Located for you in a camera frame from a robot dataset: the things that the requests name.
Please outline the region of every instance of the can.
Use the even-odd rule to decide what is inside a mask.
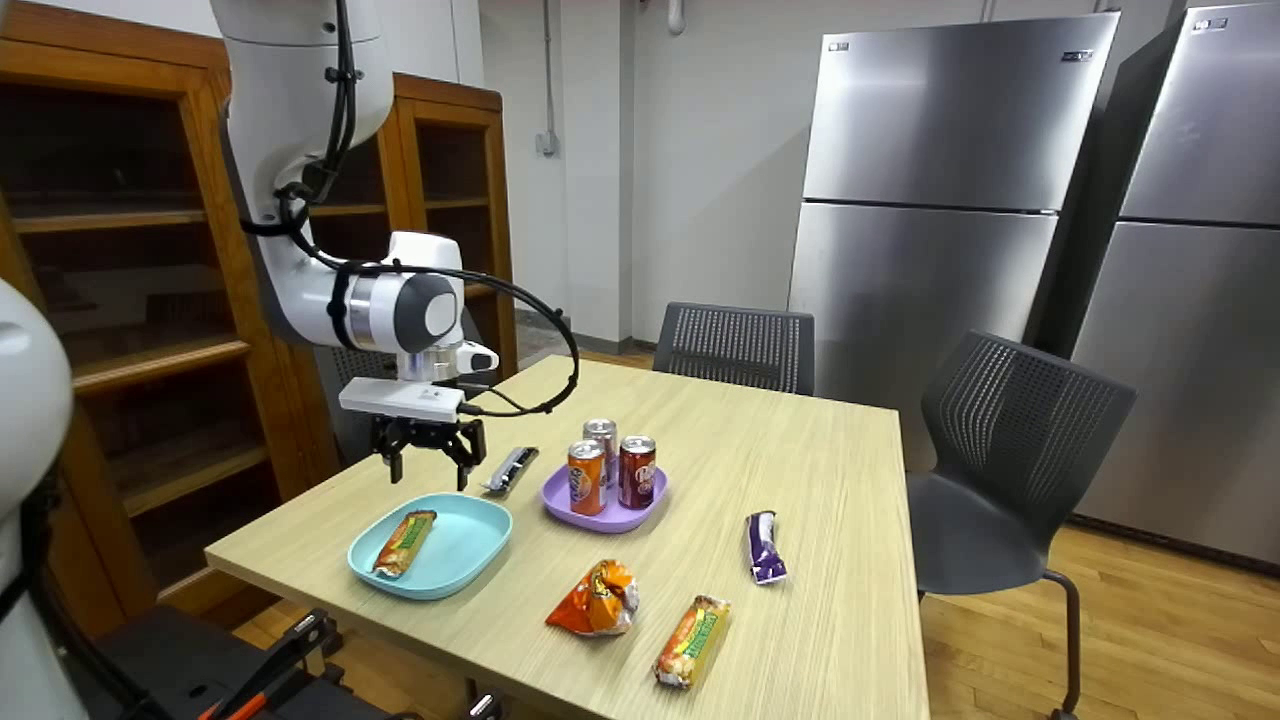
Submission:
[[[654,479],[654,438],[651,435],[629,435],[621,446],[621,502],[623,507],[646,507],[651,502],[651,479]]]
[[[569,444],[569,507],[578,514],[604,511],[604,446],[600,438]]]
[[[614,421],[611,416],[592,416],[582,423],[582,435],[600,444],[604,450],[604,482],[614,492]]]

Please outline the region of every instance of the wall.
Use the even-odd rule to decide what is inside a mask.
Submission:
[[[543,3],[478,0],[487,82],[502,93],[506,194],[514,281],[565,303],[582,335],[654,339],[668,299],[787,303],[800,175],[819,33],[887,24],[958,24],[1012,14],[1092,11],[1096,0],[685,0],[685,33],[668,33],[668,0],[550,0],[550,82],[565,107],[600,107],[596,82],[621,82],[623,149],[611,187],[621,209],[596,216],[596,185],[569,185],[578,128],[560,118],[565,155],[539,155],[543,113]],[[1144,44],[1166,0],[1112,0],[1117,55]],[[629,34],[578,34],[565,24],[614,14]],[[582,75],[573,64],[621,64]],[[573,225],[621,225],[592,238]],[[592,310],[578,272],[611,274],[621,261],[621,322]]]
[[[118,14],[136,24],[217,34],[210,0],[38,0],[54,6]],[[392,67],[483,82],[474,0],[372,0],[389,6]]]

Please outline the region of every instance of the refrigerator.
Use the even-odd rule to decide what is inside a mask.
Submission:
[[[791,306],[815,390],[901,408],[964,330],[1021,339],[1050,255],[1117,11],[819,39]]]
[[[1280,568],[1280,6],[1188,6],[1118,72],[1072,361],[1134,389],[1080,514]]]

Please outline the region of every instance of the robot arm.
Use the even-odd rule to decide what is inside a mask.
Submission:
[[[268,306],[304,345],[396,351],[396,379],[354,375],[340,390],[340,408],[378,416],[377,446],[396,479],[402,444],[445,446],[461,467],[478,462],[478,423],[461,423],[465,390],[445,385],[499,361],[461,330],[465,285],[438,274],[461,272],[457,238],[392,231],[377,269],[310,238],[310,205],[392,107],[377,6],[378,0],[210,0],[230,60],[226,149]]]

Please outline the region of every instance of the chair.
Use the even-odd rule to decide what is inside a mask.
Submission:
[[[1080,590],[1049,542],[1086,492],[1130,389],[999,335],[964,335],[922,389],[930,475],[911,482],[914,589],[938,595],[1050,578],[1066,601],[1066,697],[1080,701]]]
[[[813,314],[668,303],[651,369],[813,394]]]

